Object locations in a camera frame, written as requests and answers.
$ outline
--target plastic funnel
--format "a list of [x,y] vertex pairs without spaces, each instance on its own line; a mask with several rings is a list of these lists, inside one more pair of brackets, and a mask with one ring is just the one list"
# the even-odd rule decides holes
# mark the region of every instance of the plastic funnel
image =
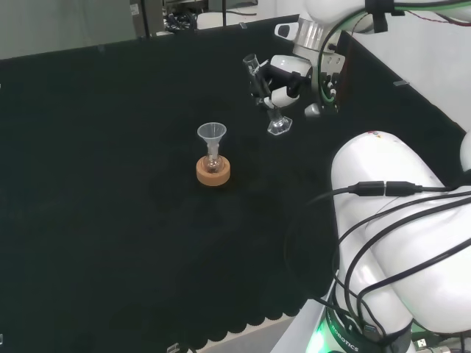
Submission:
[[219,141],[226,131],[226,127],[220,123],[206,123],[198,128],[198,136],[205,140],[208,145],[210,160],[215,160],[218,157]]

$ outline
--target white wall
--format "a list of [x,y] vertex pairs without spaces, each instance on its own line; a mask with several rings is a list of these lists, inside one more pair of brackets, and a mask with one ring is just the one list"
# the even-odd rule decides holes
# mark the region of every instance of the white wall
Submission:
[[[259,16],[291,15],[289,2],[260,0]],[[422,17],[439,19],[433,13]],[[355,38],[432,104],[471,130],[471,27],[424,21],[413,15],[388,18],[389,31]]]
[[133,38],[130,0],[0,1],[0,59]]

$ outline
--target glass object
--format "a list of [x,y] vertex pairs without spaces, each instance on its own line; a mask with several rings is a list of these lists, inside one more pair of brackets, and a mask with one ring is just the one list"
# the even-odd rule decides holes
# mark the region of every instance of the glass object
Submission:
[[269,110],[268,116],[270,117],[270,125],[268,125],[267,131],[275,136],[289,131],[289,128],[293,123],[290,118],[282,116],[279,109]]
[[268,116],[270,117],[270,125],[268,126],[268,132],[272,135],[281,135],[284,132],[289,131],[293,121],[290,118],[281,115],[281,111],[273,107],[267,107],[264,103],[265,97],[270,97],[271,92],[266,83],[266,80],[263,78],[263,75],[260,73],[260,63],[258,62],[257,55],[251,54],[247,55],[244,58],[244,64],[247,68],[250,77],[250,83],[252,89],[257,92],[256,102],[257,105],[264,105],[267,109]]
[[220,123],[206,123],[198,128],[198,136],[208,145],[208,155],[202,162],[208,173],[219,173],[224,168],[224,161],[219,156],[219,141],[226,131],[226,127]]

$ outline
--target black tablecloth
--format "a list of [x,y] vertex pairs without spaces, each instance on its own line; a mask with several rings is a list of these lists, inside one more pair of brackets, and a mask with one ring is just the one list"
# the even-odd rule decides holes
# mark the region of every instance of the black tablecloth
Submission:
[[[283,266],[283,235],[330,188],[343,143],[379,129],[444,182],[463,131],[354,40],[338,115],[306,121],[311,97],[274,138],[242,58],[290,54],[275,19],[0,63],[0,333],[4,352],[199,348],[305,301]],[[196,128],[228,128],[230,182],[198,184]],[[306,290],[330,284],[328,205],[290,245]]]

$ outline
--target table surface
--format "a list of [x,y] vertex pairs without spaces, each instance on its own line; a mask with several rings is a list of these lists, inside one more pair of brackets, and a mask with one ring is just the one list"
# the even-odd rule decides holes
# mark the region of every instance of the table surface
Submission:
[[[0,62],[0,332],[5,352],[199,348],[321,296],[335,244],[329,204],[283,236],[350,138],[396,134],[443,182],[463,131],[348,36],[338,115],[288,134],[248,94],[242,58],[289,54],[278,18],[195,35]],[[198,184],[199,125],[228,128],[230,182]]]

